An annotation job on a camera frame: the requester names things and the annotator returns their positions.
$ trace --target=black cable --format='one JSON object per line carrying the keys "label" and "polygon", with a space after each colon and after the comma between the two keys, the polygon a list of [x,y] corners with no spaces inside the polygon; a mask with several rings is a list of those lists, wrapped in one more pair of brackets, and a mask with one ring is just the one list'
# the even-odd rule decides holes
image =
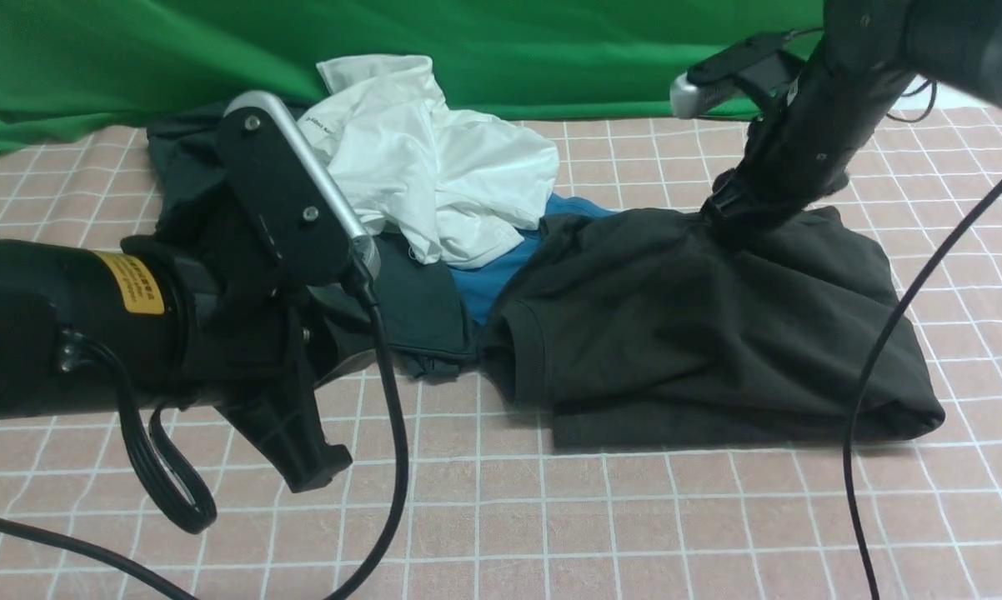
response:
{"label": "black cable", "polygon": [[920,94],[920,92],[922,92],[924,90],[927,90],[928,85],[930,85],[930,87],[931,87],[931,99],[929,99],[928,102],[927,102],[927,107],[924,110],[924,114],[920,114],[920,116],[918,116],[917,118],[905,118],[903,116],[896,116],[896,115],[893,115],[893,114],[890,114],[889,112],[887,112],[886,113],[886,118],[890,118],[891,121],[909,122],[909,124],[913,124],[913,122],[924,121],[925,118],[927,118],[928,116],[931,116],[931,113],[935,110],[935,103],[939,101],[939,83],[938,83],[938,81],[927,80],[927,81],[924,82],[923,85],[920,85],[920,87],[917,87],[916,90],[914,90],[912,92],[906,92],[905,94],[902,94],[901,97],[902,98],[912,98],[916,94]]}
{"label": "black cable", "polygon": [[153,571],[142,567],[139,563],[115,554],[111,550],[94,546],[92,543],[68,537],[55,532],[48,532],[45,529],[32,528],[31,525],[24,525],[14,521],[0,518],[0,534],[25,539],[28,542],[44,544],[44,546],[67,550],[75,554],[92,558],[94,561],[104,563],[114,569],[119,569],[141,583],[155,589],[162,596],[170,600],[197,600],[195,597],[178,588],[177,585],[169,582],[165,578],[158,576]]}
{"label": "black cable", "polygon": [[[116,409],[119,411],[119,429],[126,456],[146,494],[181,531],[191,535],[203,532],[215,523],[215,500],[200,475],[166,437],[161,425],[161,411],[165,407],[154,411],[149,423],[149,436],[146,436],[134,402],[131,376],[126,372],[123,361],[96,340],[77,335],[77,341],[82,345],[82,356],[96,361],[111,376],[116,388]],[[176,479],[178,487],[171,482],[165,466]]]}
{"label": "black cable", "polygon": [[394,500],[390,502],[390,515],[386,517],[383,532],[379,540],[368,553],[365,561],[357,567],[349,580],[340,588],[327,596],[325,600],[346,600],[356,592],[357,588],[368,580],[376,567],[383,562],[386,551],[394,542],[401,525],[401,517],[405,512],[405,501],[409,498],[409,433],[405,430],[405,415],[401,410],[401,398],[398,392],[398,380],[395,378],[394,354],[390,350],[386,327],[383,324],[383,313],[380,312],[379,297],[371,283],[372,276],[367,266],[360,258],[354,259],[354,273],[348,280],[342,281],[345,291],[356,297],[371,319],[372,337],[375,338],[375,360],[379,364],[380,377],[383,380],[383,396],[386,399],[386,411],[390,415],[390,430],[394,434],[394,454],[397,463],[397,474],[394,482]]}
{"label": "black cable", "polygon": [[849,516],[853,520],[853,534],[856,535],[856,546],[861,552],[861,561],[864,563],[864,574],[868,578],[868,589],[870,589],[872,600],[879,600],[879,586],[876,583],[875,566],[872,565],[871,555],[868,553],[868,542],[864,539],[864,528],[861,527],[861,513],[858,506],[856,506],[856,491],[853,489],[853,439],[856,437],[856,419],[858,419],[861,413],[861,404],[864,400],[864,393],[868,388],[868,380],[871,380],[871,372],[875,369],[880,355],[882,355],[883,350],[886,348],[886,342],[889,341],[898,323],[901,323],[901,319],[904,318],[905,312],[909,310],[909,305],[912,305],[916,293],[920,292],[921,287],[924,287],[928,278],[931,277],[931,273],[935,272],[936,268],[939,268],[939,264],[950,253],[950,250],[957,244],[961,236],[971,228],[971,225],[979,219],[979,216],[982,216],[986,212],[986,209],[990,208],[997,201],[997,198],[1001,197],[1001,194],[1002,177],[1001,181],[998,181],[997,185],[990,190],[990,193],[986,194],[986,197],[982,198],[982,200],[979,200],[979,204],[976,204],[961,219],[957,227],[950,232],[950,235],[946,236],[946,240],[942,242],[939,249],[935,250],[935,253],[931,255],[931,258],[925,263],[924,268],[920,269],[920,273],[912,281],[912,285],[909,285],[909,289],[906,290],[905,295],[901,296],[901,303],[898,303],[897,308],[891,313],[890,318],[886,320],[886,326],[883,327],[883,331],[879,334],[876,344],[871,347],[868,361],[865,362],[864,370],[861,372],[858,385],[856,385],[853,408],[847,422],[846,439],[841,450],[843,452],[843,459],[841,459],[843,463],[841,464],[843,464],[843,476],[846,480],[846,500],[849,502]]}

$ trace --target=yellow sticker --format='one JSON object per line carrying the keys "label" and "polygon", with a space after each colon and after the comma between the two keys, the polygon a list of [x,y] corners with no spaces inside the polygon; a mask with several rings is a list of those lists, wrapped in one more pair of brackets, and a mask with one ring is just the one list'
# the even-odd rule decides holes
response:
{"label": "yellow sticker", "polygon": [[164,315],[164,297],[153,274],[134,255],[94,251],[116,277],[123,294],[123,307],[133,315]]}

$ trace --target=green screen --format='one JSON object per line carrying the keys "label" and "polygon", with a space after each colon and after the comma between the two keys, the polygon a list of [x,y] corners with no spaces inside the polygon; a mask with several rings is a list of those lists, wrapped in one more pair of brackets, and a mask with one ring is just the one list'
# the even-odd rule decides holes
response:
{"label": "green screen", "polygon": [[361,53],[428,54],[452,107],[505,118],[664,115],[692,63],[821,13],[822,0],[0,0],[0,153],[249,88],[322,98],[315,64]]}

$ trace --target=fabric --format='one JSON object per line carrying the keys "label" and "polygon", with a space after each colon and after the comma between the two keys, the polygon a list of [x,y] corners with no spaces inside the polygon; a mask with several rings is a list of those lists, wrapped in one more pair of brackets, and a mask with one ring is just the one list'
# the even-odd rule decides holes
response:
{"label": "fabric", "polygon": [[416,259],[478,268],[523,241],[557,180],[557,145],[526,126],[450,110],[429,57],[320,63],[331,96],[298,121],[368,231]]}
{"label": "fabric", "polygon": [[[215,125],[227,101],[175,114],[146,127],[149,157],[164,186],[158,235],[177,239],[217,201],[236,201],[215,154]],[[312,102],[285,99],[295,117]],[[414,377],[450,379],[477,361],[472,323],[448,266],[422,265],[409,254],[402,235],[378,235],[382,266],[375,292],[390,344]],[[325,327],[335,343],[334,377],[364,369],[375,343],[367,315],[341,289],[315,290],[325,309]]]}
{"label": "fabric", "polygon": [[[0,1],[0,153],[257,88],[320,98],[312,65],[372,52],[432,57],[452,106],[503,118],[662,116],[678,72],[823,12],[822,0]],[[741,100],[714,114],[752,113]]]}
{"label": "fabric", "polygon": [[[585,215],[600,219],[612,215],[612,212],[582,197],[562,198],[552,194],[546,202],[546,215]],[[479,326],[486,325],[490,309],[494,308],[494,302],[501,295],[501,289],[508,280],[527,264],[531,254],[542,245],[538,228],[520,232],[523,234],[523,242],[489,265],[481,269],[452,269],[456,289],[459,290],[460,297],[463,297],[471,319]]]}
{"label": "fabric", "polygon": [[[543,219],[542,247],[479,338],[513,405],[551,410],[560,449],[837,442],[868,351],[898,299],[878,243],[837,209],[740,254],[698,215],[637,209]],[[944,421],[904,320],[864,399],[859,440]]]}

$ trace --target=black robotic arm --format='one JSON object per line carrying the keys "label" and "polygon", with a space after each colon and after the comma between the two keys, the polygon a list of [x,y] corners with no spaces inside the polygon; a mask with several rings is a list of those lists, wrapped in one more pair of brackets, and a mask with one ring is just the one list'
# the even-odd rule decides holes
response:
{"label": "black robotic arm", "polygon": [[[788,41],[752,37],[672,85],[679,117],[738,91],[764,110],[741,162],[701,208],[736,249],[840,189],[853,155],[917,75],[1002,109],[1002,0],[828,0],[807,64],[793,66]],[[799,73],[783,79],[788,71]]]}

